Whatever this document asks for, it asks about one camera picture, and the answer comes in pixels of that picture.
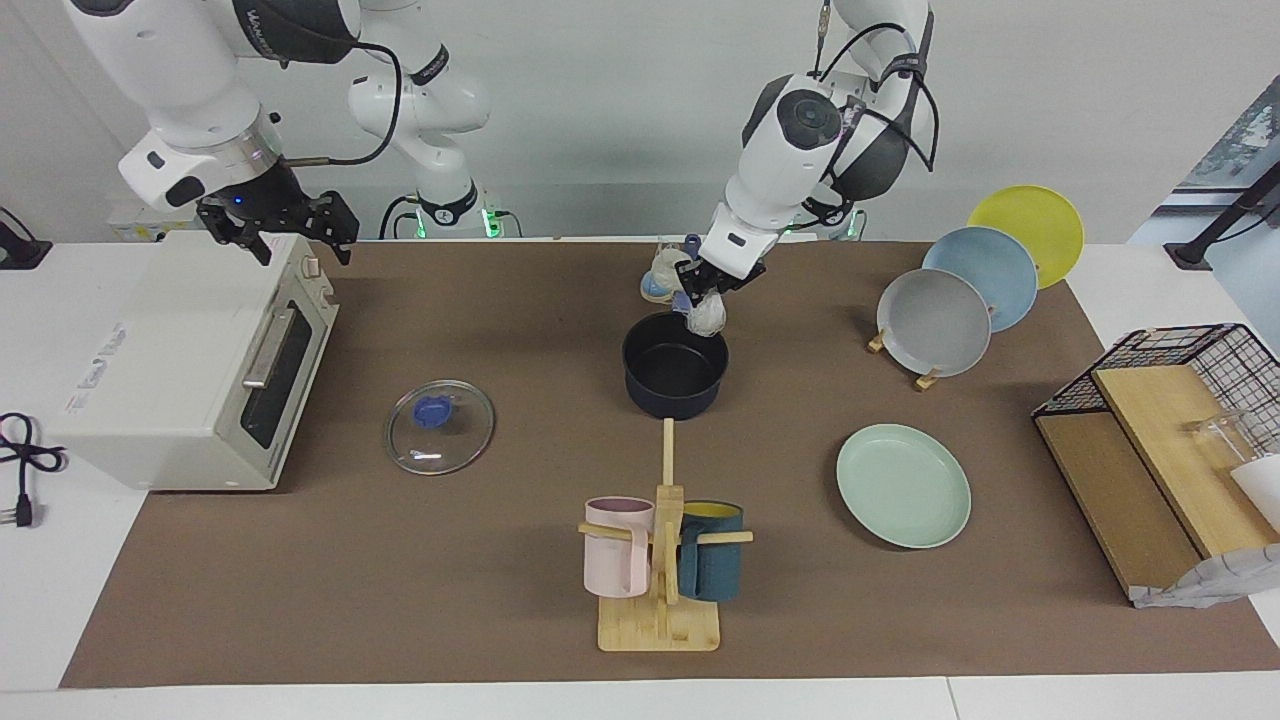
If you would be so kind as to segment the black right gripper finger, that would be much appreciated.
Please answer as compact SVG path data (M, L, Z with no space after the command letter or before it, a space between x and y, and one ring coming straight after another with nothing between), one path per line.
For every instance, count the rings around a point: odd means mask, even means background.
M234 245L243 249L261 266L270 264L273 251L268 247L255 224L237 225L227 214L205 214L204 225L216 243Z
M326 245L343 266L349 265L358 228L358 218L340 193L321 193L308 202L308 240Z

